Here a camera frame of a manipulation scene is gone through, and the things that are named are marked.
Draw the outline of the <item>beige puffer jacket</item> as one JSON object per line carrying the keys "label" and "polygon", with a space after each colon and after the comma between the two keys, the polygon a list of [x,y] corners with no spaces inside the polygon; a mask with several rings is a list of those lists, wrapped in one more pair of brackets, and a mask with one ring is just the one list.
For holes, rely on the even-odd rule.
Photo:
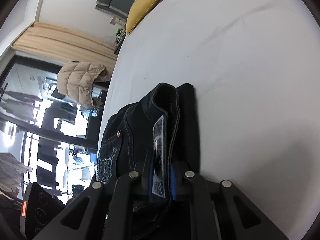
{"label": "beige puffer jacket", "polygon": [[92,98],[95,83],[111,80],[111,74],[103,64],[70,61],[57,74],[57,90],[78,104],[93,108],[102,102]]}

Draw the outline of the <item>white bed mattress sheet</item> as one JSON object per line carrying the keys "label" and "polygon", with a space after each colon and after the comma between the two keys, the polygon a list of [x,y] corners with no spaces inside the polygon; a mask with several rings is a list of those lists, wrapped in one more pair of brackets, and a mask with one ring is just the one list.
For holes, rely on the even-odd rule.
{"label": "white bed mattress sheet", "polygon": [[289,239],[319,213],[319,26],[301,0],[161,0],[125,38],[102,126],[158,83],[195,87],[201,174]]}

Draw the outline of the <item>beige curtain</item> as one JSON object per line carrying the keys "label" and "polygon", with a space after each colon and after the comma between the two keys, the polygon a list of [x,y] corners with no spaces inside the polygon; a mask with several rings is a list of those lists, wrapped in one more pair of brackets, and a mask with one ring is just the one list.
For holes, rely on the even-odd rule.
{"label": "beige curtain", "polygon": [[48,23],[35,22],[12,44],[12,49],[60,62],[80,61],[105,65],[112,70],[114,49],[95,36]]}

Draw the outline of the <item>dark denim pants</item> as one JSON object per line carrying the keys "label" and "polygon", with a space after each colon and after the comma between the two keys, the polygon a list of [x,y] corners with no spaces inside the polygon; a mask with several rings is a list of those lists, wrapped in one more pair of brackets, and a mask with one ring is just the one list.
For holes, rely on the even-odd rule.
{"label": "dark denim pants", "polygon": [[127,215],[125,239],[171,239],[171,167],[198,173],[200,136],[195,89],[158,84],[111,116],[103,133],[96,178],[114,191],[118,178],[153,152],[152,188]]}

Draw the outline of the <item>yellow cushion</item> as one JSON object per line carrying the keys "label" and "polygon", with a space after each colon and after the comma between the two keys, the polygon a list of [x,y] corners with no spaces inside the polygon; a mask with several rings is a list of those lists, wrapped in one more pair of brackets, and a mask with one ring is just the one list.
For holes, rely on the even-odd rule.
{"label": "yellow cushion", "polygon": [[156,6],[159,0],[135,0],[126,21],[126,35],[130,35],[140,21]]}

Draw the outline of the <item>dark nightstand with items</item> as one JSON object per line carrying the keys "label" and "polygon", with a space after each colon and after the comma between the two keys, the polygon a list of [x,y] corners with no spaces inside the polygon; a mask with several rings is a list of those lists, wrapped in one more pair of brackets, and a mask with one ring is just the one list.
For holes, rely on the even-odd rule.
{"label": "dark nightstand with items", "polygon": [[114,50],[114,54],[118,55],[121,49],[121,46],[126,37],[126,21],[116,16],[113,16],[111,25],[118,25],[119,28],[116,30],[115,34],[112,36],[107,36],[104,38],[104,44],[111,47]]}

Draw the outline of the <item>black controller with orange strip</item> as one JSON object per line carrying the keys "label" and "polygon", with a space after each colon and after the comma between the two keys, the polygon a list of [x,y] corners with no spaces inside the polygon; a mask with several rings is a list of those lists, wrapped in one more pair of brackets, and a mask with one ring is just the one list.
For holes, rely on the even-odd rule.
{"label": "black controller with orange strip", "polygon": [[57,196],[49,194],[40,184],[29,184],[21,209],[21,234],[26,239],[33,239],[64,208],[65,204]]}

